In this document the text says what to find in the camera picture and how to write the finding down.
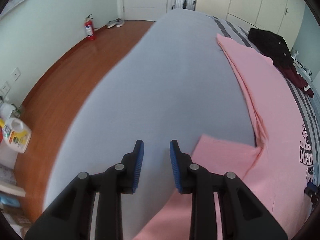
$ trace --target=wall socket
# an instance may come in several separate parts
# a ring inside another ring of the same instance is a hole
[[[10,88],[11,88],[11,87],[9,86],[8,82],[6,81],[6,82],[2,85],[2,87],[0,88],[0,92],[2,93],[3,96],[5,96],[5,95],[9,92]]]
[[[21,75],[21,72],[17,67],[11,73],[11,76],[14,81],[16,81],[20,75]]]

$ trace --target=red fire extinguisher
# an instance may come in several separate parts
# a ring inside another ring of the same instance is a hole
[[[93,41],[95,40],[96,36],[94,35],[94,27],[93,27],[92,20],[90,20],[93,18],[91,18],[90,16],[91,14],[85,19],[84,28],[85,28],[85,34],[87,35],[87,39],[89,41]]]

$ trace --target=white plastic bottle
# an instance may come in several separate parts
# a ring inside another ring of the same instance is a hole
[[[7,145],[20,153],[27,149],[31,137],[31,130],[26,124],[18,118],[9,118],[7,121],[0,119],[3,139]]]

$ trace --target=shoe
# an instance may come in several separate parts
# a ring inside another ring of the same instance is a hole
[[[117,24],[118,20],[119,20],[119,19],[116,19],[116,20],[114,20],[114,21],[108,22],[108,23],[107,23],[107,28],[111,28],[111,27],[115,26],[115,25]]]
[[[116,21],[117,21],[117,23],[116,23],[116,26],[117,26],[117,27],[121,27],[122,25],[124,25],[124,21],[121,20],[120,18],[117,19]]]

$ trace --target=brown floor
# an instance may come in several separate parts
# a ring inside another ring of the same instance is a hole
[[[41,84],[26,105],[24,122],[32,137],[19,154],[14,173],[26,191],[20,199],[31,221],[42,212],[52,165],[73,118],[100,79],[141,39],[153,22],[128,21],[83,42]]]

